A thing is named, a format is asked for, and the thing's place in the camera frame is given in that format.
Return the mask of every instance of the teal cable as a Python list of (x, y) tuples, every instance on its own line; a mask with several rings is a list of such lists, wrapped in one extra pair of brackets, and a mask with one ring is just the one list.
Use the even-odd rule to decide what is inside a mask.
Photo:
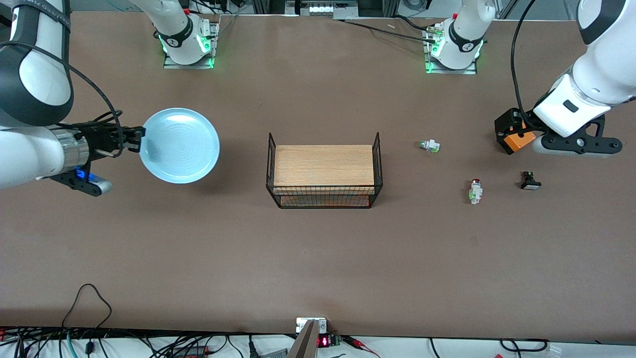
[(113, 7), (113, 8), (116, 8), (116, 9), (117, 9), (117, 10), (119, 10), (119, 11), (126, 11), (126, 10), (124, 10), (124, 9), (118, 8), (118, 7), (117, 7), (117, 5), (115, 5), (115, 4), (113, 4), (113, 3), (111, 3), (111, 0), (106, 0), (106, 2), (107, 2), (107, 3), (109, 3), (109, 4)]
[(71, 343), (71, 332), (66, 332), (66, 344), (69, 345), (69, 350), (71, 351), (71, 355), (73, 358), (79, 358), (77, 353), (75, 353), (75, 348), (73, 348), (73, 344)]

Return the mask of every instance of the white bracket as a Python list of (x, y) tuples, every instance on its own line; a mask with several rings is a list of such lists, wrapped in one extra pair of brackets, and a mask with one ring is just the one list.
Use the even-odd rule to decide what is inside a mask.
[(308, 320), (317, 320), (319, 325), (319, 334), (324, 334), (327, 333), (327, 319), (324, 317), (301, 317), (301, 318), (297, 318), (296, 319), (296, 333), (300, 333), (300, 331), (303, 329), (303, 327), (305, 327), (305, 323), (307, 323)]

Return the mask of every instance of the blue plate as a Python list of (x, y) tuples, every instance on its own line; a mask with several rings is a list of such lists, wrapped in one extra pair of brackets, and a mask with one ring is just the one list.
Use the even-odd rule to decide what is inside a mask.
[(169, 183), (186, 184), (206, 176), (219, 159), (214, 126), (187, 108), (169, 108), (144, 124), (139, 156), (148, 171)]

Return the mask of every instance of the plate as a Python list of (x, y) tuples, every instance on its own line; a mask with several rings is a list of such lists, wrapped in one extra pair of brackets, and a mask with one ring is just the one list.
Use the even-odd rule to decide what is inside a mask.
[(169, 183), (186, 184), (208, 175), (221, 144), (214, 126), (187, 108), (169, 108), (144, 124), (139, 156), (148, 171)]

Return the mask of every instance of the black strap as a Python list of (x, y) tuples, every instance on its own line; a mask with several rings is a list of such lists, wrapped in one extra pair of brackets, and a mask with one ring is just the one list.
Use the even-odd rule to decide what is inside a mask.
[(181, 47), (183, 41), (192, 35), (192, 31), (194, 30), (194, 24), (192, 23), (192, 19), (188, 16), (188, 24), (185, 29), (183, 29), (178, 34), (174, 35), (164, 35), (158, 32), (159, 36), (161, 36), (161, 40), (170, 47)]
[(56, 9), (47, 0), (13, 0), (13, 7), (30, 6), (38, 9), (40, 12), (47, 14), (50, 18), (62, 24), (69, 31), (71, 30), (71, 19)]
[(450, 35), (450, 39), (454, 43), (457, 44), (457, 47), (459, 47), (459, 51), (460, 52), (470, 52), (470, 51), (472, 51), (477, 45), (479, 45), (479, 43), (483, 39), (483, 36), (482, 36), (482, 37), (480, 37), (478, 39), (474, 39), (474, 40), (471, 41), (471, 40), (463, 38), (462, 36), (459, 36), (457, 34), (457, 32), (455, 32), (455, 22), (454, 21), (448, 27), (448, 33)]

